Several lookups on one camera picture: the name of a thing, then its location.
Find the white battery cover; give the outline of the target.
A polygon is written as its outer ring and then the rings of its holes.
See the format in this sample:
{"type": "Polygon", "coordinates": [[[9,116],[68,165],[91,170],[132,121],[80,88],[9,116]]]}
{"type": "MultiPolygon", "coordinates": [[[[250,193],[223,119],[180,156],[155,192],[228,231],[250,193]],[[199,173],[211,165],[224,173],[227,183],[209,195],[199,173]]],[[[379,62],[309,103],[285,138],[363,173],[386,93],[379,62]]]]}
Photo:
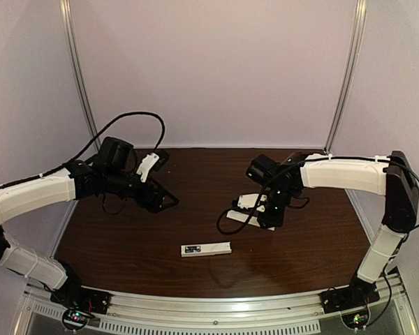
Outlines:
{"type": "Polygon", "coordinates": [[[258,222],[258,219],[255,216],[252,216],[249,220],[248,217],[248,214],[242,213],[234,209],[229,209],[228,213],[226,214],[226,218],[241,223],[241,226],[238,229],[236,229],[235,232],[241,232],[247,225],[254,226],[263,230],[275,231],[275,227],[266,228],[261,226],[258,222]]]}

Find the white remote control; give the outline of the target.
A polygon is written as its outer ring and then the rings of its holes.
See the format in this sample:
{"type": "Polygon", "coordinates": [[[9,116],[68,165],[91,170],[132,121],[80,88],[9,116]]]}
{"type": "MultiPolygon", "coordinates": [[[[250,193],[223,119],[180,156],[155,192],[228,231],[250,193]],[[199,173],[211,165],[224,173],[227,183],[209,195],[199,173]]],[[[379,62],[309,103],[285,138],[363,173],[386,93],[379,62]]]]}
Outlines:
{"type": "Polygon", "coordinates": [[[213,244],[189,244],[181,246],[181,256],[183,258],[192,257],[207,257],[213,255],[227,255],[232,253],[230,242],[221,242],[213,244]],[[186,246],[200,246],[201,252],[199,253],[185,253],[184,248],[186,246]]]}

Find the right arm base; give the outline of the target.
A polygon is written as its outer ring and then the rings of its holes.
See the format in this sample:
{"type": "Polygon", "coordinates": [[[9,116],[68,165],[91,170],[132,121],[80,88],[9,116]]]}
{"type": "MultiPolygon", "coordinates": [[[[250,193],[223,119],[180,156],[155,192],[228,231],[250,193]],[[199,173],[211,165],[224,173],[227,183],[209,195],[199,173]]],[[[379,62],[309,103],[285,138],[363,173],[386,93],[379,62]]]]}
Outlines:
{"type": "Polygon", "coordinates": [[[365,330],[371,321],[369,305],[380,300],[376,289],[364,293],[350,286],[329,288],[319,295],[324,314],[338,312],[343,325],[355,332],[365,330]]]}

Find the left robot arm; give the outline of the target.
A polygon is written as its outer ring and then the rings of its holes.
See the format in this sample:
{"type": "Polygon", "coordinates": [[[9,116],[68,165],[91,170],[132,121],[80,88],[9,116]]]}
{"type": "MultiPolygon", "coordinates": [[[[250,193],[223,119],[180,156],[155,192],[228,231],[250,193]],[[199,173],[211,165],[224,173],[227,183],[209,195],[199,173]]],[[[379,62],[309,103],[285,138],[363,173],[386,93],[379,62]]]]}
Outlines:
{"type": "Polygon", "coordinates": [[[168,153],[147,154],[135,171],[129,172],[126,164],[132,153],[132,144],[106,137],[98,153],[85,161],[73,159],[51,172],[0,185],[0,266],[41,282],[62,304],[79,305],[82,282],[71,267],[22,247],[5,235],[3,225],[51,204],[93,195],[133,199],[153,214],[177,206],[179,200],[150,175],[168,161],[168,153]]]}

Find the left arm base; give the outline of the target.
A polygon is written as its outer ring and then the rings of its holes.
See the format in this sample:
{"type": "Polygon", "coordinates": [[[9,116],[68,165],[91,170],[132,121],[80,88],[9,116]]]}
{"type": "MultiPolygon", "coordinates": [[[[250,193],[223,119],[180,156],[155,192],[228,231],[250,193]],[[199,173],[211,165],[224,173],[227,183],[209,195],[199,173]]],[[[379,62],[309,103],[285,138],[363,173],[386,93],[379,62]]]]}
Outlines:
{"type": "Polygon", "coordinates": [[[60,290],[49,290],[50,301],[65,308],[61,323],[68,332],[76,334],[87,326],[98,327],[106,315],[112,295],[109,292],[80,288],[74,299],[68,299],[60,290]]]}

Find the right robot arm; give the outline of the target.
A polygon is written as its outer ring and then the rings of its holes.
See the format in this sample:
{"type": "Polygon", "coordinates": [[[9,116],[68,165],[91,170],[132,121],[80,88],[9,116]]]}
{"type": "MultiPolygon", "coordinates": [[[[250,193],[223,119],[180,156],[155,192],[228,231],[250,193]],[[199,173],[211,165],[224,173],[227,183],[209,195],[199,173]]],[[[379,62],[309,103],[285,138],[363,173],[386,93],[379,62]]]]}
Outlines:
{"type": "Polygon", "coordinates": [[[374,289],[396,249],[416,226],[419,187],[401,151],[372,158],[294,153],[280,163],[260,155],[246,175],[262,190],[240,196],[237,205],[257,211],[261,228],[282,225],[285,209],[306,188],[363,191],[385,198],[381,226],[348,286],[360,298],[374,289]]]}

